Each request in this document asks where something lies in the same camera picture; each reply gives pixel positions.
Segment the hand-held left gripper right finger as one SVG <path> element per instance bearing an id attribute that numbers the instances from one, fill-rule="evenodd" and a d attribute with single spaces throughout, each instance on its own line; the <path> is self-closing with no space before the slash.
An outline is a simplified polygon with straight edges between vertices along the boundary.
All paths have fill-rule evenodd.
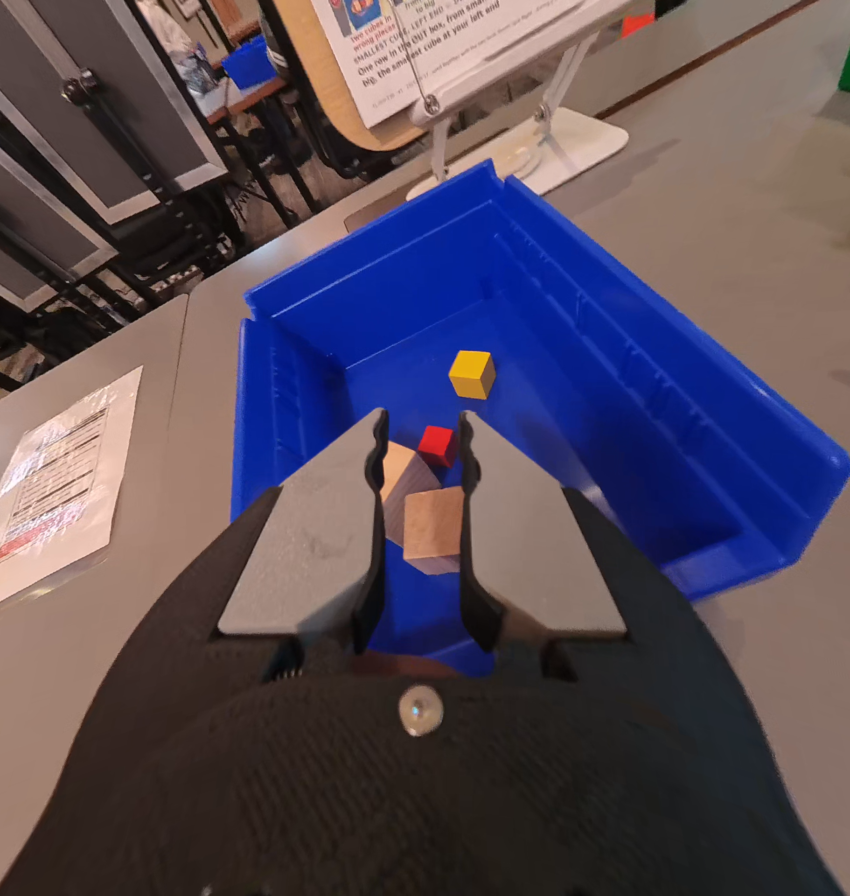
<path id="1" fill-rule="evenodd" d="M 460 610 L 485 652 L 504 641 L 618 641 L 627 626 L 562 485 L 475 412 L 458 421 Z"/>

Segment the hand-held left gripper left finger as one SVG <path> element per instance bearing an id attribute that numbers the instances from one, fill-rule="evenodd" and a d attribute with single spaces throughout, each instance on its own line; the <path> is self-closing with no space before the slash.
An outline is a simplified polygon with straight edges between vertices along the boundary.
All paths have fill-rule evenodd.
<path id="1" fill-rule="evenodd" d="M 387 410 L 373 409 L 285 479 L 217 633 L 365 651 L 385 606 L 388 429 Z"/>

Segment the medium natural wooden cube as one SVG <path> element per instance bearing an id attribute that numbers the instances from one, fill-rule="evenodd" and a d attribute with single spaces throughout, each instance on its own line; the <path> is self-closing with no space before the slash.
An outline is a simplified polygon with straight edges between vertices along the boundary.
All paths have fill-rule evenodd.
<path id="1" fill-rule="evenodd" d="M 404 560 L 426 575 L 458 574 L 463 487 L 409 494 L 404 502 Z"/>

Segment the large natural wooden cube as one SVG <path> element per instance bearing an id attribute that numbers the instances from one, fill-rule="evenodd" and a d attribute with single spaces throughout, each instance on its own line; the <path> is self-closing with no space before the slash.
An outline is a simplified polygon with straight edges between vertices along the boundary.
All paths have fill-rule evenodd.
<path id="1" fill-rule="evenodd" d="M 386 538 L 403 546 L 405 499 L 412 494 L 440 489 L 441 484 L 417 452 L 393 441 L 387 443 L 383 473 L 380 495 Z"/>

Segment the blue plastic bin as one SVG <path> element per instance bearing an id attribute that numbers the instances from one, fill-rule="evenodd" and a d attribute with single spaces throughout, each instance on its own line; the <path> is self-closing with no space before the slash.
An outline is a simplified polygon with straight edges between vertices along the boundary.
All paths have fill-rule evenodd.
<path id="1" fill-rule="evenodd" d="M 231 518 L 376 408 L 411 449 L 475 412 L 702 599 L 794 564 L 850 456 L 582 230 L 489 163 L 245 299 Z M 459 350 L 488 351 L 487 400 Z"/>

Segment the red wooden cube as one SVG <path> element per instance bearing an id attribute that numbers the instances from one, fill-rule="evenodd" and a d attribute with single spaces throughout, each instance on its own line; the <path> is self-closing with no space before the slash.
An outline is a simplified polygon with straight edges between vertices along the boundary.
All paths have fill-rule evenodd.
<path id="1" fill-rule="evenodd" d="M 428 425 L 417 448 L 419 457 L 434 468 L 450 469 L 457 457 L 457 434 L 454 429 Z"/>

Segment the yellow wooden cube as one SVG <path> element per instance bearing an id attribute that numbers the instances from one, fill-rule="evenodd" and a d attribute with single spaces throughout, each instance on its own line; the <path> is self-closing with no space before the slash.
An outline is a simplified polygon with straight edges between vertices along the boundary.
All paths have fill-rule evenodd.
<path id="1" fill-rule="evenodd" d="M 461 399 L 487 400 L 496 381 L 496 366 L 488 351 L 459 350 L 449 380 Z"/>

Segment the grey desk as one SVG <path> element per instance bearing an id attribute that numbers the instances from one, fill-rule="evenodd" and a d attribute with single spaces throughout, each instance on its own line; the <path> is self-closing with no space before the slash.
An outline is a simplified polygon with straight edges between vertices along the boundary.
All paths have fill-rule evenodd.
<path id="1" fill-rule="evenodd" d="M 690 2 L 588 58 L 629 132 L 547 196 L 850 455 L 850 2 L 793 2 L 697 66 L 625 86 L 638 43 L 736 16 Z M 0 880 L 32 833 L 98 686 L 175 576 L 228 524 L 244 292 L 341 239 L 422 162 L 264 245 L 188 297 L 0 401 L 0 479 L 23 433 L 143 366 L 105 558 L 0 606 Z M 790 794 L 850 894 L 850 481 L 800 561 L 696 605 L 755 704 Z"/>

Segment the printed paper sheet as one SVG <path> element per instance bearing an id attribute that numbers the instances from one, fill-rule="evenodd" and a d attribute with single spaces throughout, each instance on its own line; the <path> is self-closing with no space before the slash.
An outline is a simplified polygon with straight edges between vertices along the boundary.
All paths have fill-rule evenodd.
<path id="1" fill-rule="evenodd" d="M 105 560 L 143 370 L 20 438 L 0 480 L 0 608 L 44 597 Z"/>

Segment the instruction sheet on stand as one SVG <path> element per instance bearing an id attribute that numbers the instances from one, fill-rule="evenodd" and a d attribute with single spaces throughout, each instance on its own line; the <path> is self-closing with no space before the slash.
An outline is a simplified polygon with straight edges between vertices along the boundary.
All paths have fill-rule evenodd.
<path id="1" fill-rule="evenodd" d="M 342 84 L 310 2 L 275 2 L 271 27 L 283 28 L 285 36 L 276 38 L 279 47 L 285 55 L 295 51 L 312 97 L 341 137 L 360 149 L 387 153 L 403 149 L 426 134 L 431 136 L 431 174 L 410 189 L 408 200 L 484 161 L 492 161 L 500 178 L 514 176 L 533 193 L 544 196 L 607 161 L 628 142 L 625 130 L 565 108 L 562 99 L 601 31 L 623 19 L 634 2 L 575 2 L 587 2 L 587 7 L 566 16 L 554 36 L 545 31 L 522 39 L 492 61 L 453 81 L 436 97 L 429 96 L 409 106 L 371 130 L 361 126 L 355 113 L 338 126 L 327 118 L 313 79 L 319 76 L 325 91 L 339 90 Z M 452 118 L 465 107 L 473 106 L 488 89 L 508 82 L 558 51 L 562 51 L 561 58 L 543 87 L 535 112 L 479 148 L 449 161 L 447 143 Z"/>

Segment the grey framed panel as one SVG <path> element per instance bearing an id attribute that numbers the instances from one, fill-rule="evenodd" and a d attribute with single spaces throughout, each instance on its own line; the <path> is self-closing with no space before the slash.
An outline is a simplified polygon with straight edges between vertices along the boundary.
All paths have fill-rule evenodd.
<path id="1" fill-rule="evenodd" d="M 116 249 L 0 147 L 0 298 L 25 312 L 118 256 Z"/>

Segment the black perforated stand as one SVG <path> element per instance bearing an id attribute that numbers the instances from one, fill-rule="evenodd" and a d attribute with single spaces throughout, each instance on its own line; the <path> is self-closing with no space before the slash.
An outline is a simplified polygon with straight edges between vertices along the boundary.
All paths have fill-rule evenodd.
<path id="1" fill-rule="evenodd" d="M 195 247 L 200 247 L 200 268 L 210 273 L 216 255 L 216 237 L 207 230 L 186 192 L 169 177 L 136 134 L 118 116 L 118 110 L 108 99 L 105 85 L 89 69 L 67 76 L 61 84 L 61 96 L 77 107 L 105 142 L 114 150 L 133 174 L 143 182 L 169 218 L 180 226 Z"/>

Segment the small wooden table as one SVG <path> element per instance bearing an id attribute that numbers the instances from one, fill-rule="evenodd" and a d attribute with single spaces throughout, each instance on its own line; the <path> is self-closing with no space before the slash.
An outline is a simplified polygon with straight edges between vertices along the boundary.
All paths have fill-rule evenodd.
<path id="1" fill-rule="evenodd" d="M 321 204 L 300 173 L 312 151 L 285 109 L 285 81 L 277 76 L 241 89 L 225 78 L 221 87 L 223 104 L 207 116 L 215 138 L 248 172 L 251 195 L 267 203 L 287 230 L 296 228 L 300 216 L 277 194 L 272 174 L 288 176 L 312 213 L 320 211 Z"/>

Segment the small blue bin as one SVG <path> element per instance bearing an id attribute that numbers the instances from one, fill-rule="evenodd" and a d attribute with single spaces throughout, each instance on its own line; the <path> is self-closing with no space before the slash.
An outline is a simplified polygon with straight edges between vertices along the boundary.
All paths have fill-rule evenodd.
<path id="1" fill-rule="evenodd" d="M 241 91 L 248 91 L 277 77 L 262 34 L 226 56 L 222 61 L 222 69 Z"/>

